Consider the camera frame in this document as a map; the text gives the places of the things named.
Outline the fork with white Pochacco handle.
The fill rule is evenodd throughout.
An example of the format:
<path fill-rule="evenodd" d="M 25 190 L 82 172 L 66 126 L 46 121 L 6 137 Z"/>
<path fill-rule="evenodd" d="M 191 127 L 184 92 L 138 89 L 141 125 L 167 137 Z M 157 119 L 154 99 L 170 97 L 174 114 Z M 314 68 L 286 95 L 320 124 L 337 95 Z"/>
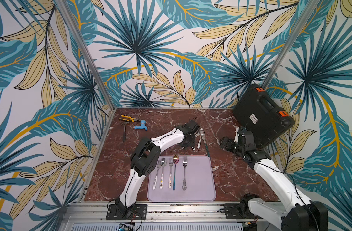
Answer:
<path fill-rule="evenodd" d="M 156 171 L 156 175 L 155 175 L 155 178 L 154 178 L 154 181 L 153 181 L 153 186 L 152 186 L 153 190 L 155 190 L 155 188 L 156 188 L 157 180 L 158 180 L 158 173 L 159 173 L 159 170 L 160 170 L 161 166 L 162 166 L 161 160 L 158 160 L 157 171 Z"/>

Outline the ornate all-silver fork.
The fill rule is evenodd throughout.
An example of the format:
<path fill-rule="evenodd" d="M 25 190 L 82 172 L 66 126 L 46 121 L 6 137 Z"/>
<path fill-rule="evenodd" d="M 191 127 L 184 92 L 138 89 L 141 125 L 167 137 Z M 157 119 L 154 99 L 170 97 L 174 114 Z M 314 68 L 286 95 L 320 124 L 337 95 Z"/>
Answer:
<path fill-rule="evenodd" d="M 187 160 L 187 156 L 184 156 L 183 158 L 183 167 L 184 167 L 184 175 L 183 175 L 183 185 L 182 185 L 182 189 L 185 191 L 187 189 L 187 182 L 186 182 L 186 167 L 188 165 L 188 160 Z"/>

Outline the iridescent spoon with blue handle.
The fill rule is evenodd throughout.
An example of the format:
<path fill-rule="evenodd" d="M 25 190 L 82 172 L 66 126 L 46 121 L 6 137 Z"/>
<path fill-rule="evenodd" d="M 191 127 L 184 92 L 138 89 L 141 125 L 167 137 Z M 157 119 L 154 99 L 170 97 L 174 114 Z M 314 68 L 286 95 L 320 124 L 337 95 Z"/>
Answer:
<path fill-rule="evenodd" d="M 176 170 L 177 170 L 177 163 L 178 162 L 179 162 L 179 156 L 178 155 L 173 156 L 173 163 L 175 165 L 174 179 L 173 179 L 173 191 L 176 189 Z"/>

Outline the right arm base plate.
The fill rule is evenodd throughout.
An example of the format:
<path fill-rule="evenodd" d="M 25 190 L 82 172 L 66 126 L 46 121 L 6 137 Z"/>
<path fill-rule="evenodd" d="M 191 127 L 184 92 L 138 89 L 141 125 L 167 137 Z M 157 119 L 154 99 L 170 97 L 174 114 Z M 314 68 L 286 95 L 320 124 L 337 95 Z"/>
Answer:
<path fill-rule="evenodd" d="M 226 219 L 253 219 L 255 216 L 246 209 L 243 204 L 224 204 L 220 213 L 224 214 Z"/>

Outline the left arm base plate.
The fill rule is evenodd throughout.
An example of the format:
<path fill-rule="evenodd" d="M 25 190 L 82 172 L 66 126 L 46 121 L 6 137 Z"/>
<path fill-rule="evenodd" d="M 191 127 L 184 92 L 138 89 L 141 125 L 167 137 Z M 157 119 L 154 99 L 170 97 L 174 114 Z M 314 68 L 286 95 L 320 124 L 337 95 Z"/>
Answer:
<path fill-rule="evenodd" d="M 130 208 L 112 204 L 109 205 L 106 220 L 145 220 L 147 208 L 146 204 L 135 204 Z"/>

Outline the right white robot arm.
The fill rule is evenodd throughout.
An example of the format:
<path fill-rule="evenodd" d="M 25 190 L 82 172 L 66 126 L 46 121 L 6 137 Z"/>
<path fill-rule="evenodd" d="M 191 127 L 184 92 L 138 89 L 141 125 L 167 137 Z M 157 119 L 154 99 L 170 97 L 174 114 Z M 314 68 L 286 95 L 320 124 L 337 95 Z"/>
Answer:
<path fill-rule="evenodd" d="M 240 157 L 278 196 L 284 208 L 247 194 L 235 209 L 242 217 L 263 218 L 281 231 L 326 231 L 328 210 L 297 188 L 291 175 L 281 172 L 271 157 L 256 147 L 254 135 L 244 127 L 236 130 L 235 138 L 223 137 L 220 147 Z"/>

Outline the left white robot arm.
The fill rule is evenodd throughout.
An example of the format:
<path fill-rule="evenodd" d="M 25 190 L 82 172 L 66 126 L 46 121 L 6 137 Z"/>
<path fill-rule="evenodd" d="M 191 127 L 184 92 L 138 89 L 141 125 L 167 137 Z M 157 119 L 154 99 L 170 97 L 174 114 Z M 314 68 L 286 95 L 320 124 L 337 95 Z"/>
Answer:
<path fill-rule="evenodd" d="M 199 128 L 198 123 L 192 119 L 186 124 L 175 126 L 164 135 L 140 140 L 131 155 L 128 181 L 123 192 L 115 199 L 115 205 L 122 215 L 126 215 L 136 203 L 140 187 L 145 177 L 154 171 L 160 154 L 177 144 L 181 147 L 193 147 Z"/>

